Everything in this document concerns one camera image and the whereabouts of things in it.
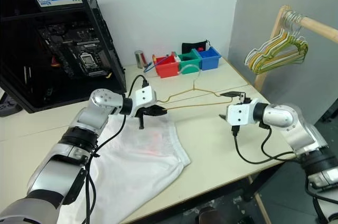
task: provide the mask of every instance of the gold wire hanger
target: gold wire hanger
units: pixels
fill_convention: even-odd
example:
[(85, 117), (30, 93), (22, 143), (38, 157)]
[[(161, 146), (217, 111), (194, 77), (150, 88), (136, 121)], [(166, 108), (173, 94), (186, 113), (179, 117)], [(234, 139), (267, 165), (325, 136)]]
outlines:
[[(185, 93), (188, 93), (190, 91), (201, 91), (201, 92), (207, 92), (207, 93), (211, 93), (213, 95), (215, 95), (216, 97), (222, 97), (221, 95), (218, 95), (216, 92), (214, 91), (211, 91), (211, 90), (206, 90), (206, 89), (201, 89), (201, 88), (196, 88), (195, 87), (195, 81), (199, 78), (200, 74), (201, 74), (201, 69), (194, 65), (194, 64), (187, 64), (186, 66), (184, 66), (181, 71), (179, 73), (181, 73), (184, 69), (186, 69), (187, 67), (195, 67), (195, 68), (198, 68), (199, 70), (199, 74), (197, 75), (197, 77), (194, 79), (193, 81), (193, 86), (191, 89), (188, 89), (186, 91), (183, 91), (183, 92), (179, 92), (179, 93), (176, 93), (176, 94), (173, 94), (173, 95), (170, 95), (165, 101), (161, 101), (161, 100), (157, 100), (158, 102), (162, 102), (162, 103), (167, 103), (170, 101), (170, 99), (172, 97), (175, 97), (175, 96), (179, 96), (179, 95), (182, 95), (182, 94), (185, 94)], [(226, 102), (214, 102), (214, 103), (211, 103), (211, 104), (196, 104), (196, 105), (184, 105), (184, 106), (177, 106), (177, 107), (172, 107), (172, 108), (165, 108), (164, 110), (170, 110), (170, 109), (179, 109), (179, 108), (186, 108), (186, 107), (197, 107), (197, 106), (207, 106), (207, 105), (217, 105), (217, 104), (228, 104), (228, 103), (231, 103), (232, 102), (232, 98), (230, 101), (226, 101)]]

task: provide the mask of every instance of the plastic storage bin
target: plastic storage bin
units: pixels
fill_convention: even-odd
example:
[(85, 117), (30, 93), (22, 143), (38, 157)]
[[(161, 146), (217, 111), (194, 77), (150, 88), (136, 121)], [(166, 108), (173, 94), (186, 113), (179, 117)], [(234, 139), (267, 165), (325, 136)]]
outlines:
[[(180, 70), (185, 67), (187, 64), (194, 64), (200, 68), (201, 56), (196, 49), (192, 49), (189, 53), (178, 55), (180, 58)], [(182, 71), (182, 74), (198, 72), (199, 70), (195, 67), (187, 67)]]
[(200, 51), (199, 56), (201, 57), (201, 69), (209, 70), (218, 67), (218, 61), (221, 55), (214, 47), (210, 47), (207, 51)]
[[(156, 58), (153, 56), (153, 62), (156, 64), (164, 58), (165, 57)], [(176, 53), (172, 52), (167, 59), (155, 66), (155, 70), (161, 78), (176, 76), (179, 73), (179, 64), (180, 61), (176, 56)]]

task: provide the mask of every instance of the black pouch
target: black pouch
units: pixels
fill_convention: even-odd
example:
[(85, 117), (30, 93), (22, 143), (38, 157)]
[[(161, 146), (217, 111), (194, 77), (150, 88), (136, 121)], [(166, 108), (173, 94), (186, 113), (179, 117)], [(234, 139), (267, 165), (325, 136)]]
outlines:
[(205, 51), (205, 46), (207, 42), (210, 45), (210, 42), (208, 40), (199, 43), (182, 43), (182, 54), (189, 53), (191, 49), (196, 49), (197, 51)]

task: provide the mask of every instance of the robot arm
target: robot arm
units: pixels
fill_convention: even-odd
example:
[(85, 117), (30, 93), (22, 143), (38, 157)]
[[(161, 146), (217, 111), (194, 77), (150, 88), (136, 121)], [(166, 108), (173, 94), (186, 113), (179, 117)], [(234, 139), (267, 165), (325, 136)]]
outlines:
[[(317, 195), (338, 200), (338, 160), (318, 130), (305, 121), (298, 107), (264, 104), (247, 98), (244, 92), (223, 95), (240, 97), (239, 104), (227, 108), (226, 120), (233, 130), (257, 122), (274, 126), (296, 154), (310, 185), (319, 190)], [(314, 203), (316, 211), (328, 221), (338, 220), (337, 204), (320, 199)]]
[(93, 91), (88, 106), (77, 114), (31, 176), (26, 198), (8, 206), (0, 214), (0, 222), (55, 224), (61, 206), (74, 202), (83, 186), (87, 175), (84, 166), (97, 147), (108, 116), (122, 114), (141, 119), (143, 114), (166, 113), (162, 109), (157, 114), (148, 110), (156, 102), (151, 86), (135, 91), (131, 98), (107, 89)]

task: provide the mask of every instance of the table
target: table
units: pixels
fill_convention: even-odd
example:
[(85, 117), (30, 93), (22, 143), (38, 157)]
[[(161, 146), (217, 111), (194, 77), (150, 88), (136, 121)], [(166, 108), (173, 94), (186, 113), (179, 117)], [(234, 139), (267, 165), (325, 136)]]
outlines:
[[(126, 68), (127, 86), (130, 86), (134, 76), (140, 72), (135, 66)], [(197, 73), (167, 79), (152, 76), (147, 78), (156, 90), (158, 99), (165, 99), (169, 94), (190, 89), (196, 76)], [(139, 88), (141, 83), (139, 80), (135, 89)], [(266, 102), (265, 98), (225, 60), (220, 60), (217, 69), (202, 71), (196, 81), (196, 87), (218, 93), (230, 90), (245, 91), (248, 97), (259, 97)], [(186, 93), (183, 98), (185, 100), (174, 100), (164, 106), (169, 108), (219, 102), (220, 99), (213, 94), (199, 91)], [(76, 113), (86, 105), (87, 102), (80, 102), (39, 113), (28, 114), (22, 111), (0, 118), (0, 171), (3, 174), (0, 181), (0, 198), (2, 198), (0, 211), (14, 200), (25, 196), (26, 183), (37, 165), (51, 146), (61, 138)], [(240, 159), (234, 150), (230, 126), (218, 117), (219, 113), (225, 113), (225, 109), (226, 104), (174, 109), (168, 112), (175, 121), (179, 139), (192, 163), (173, 184), (131, 214), (123, 223), (133, 222), (277, 164), (272, 161), (251, 165)], [(242, 127), (238, 139), (243, 155), (251, 160), (264, 158), (259, 145), (266, 134), (267, 131), (257, 125)], [(267, 151), (270, 154), (277, 154), (290, 151), (290, 148), (281, 134), (274, 131), (267, 144)]]

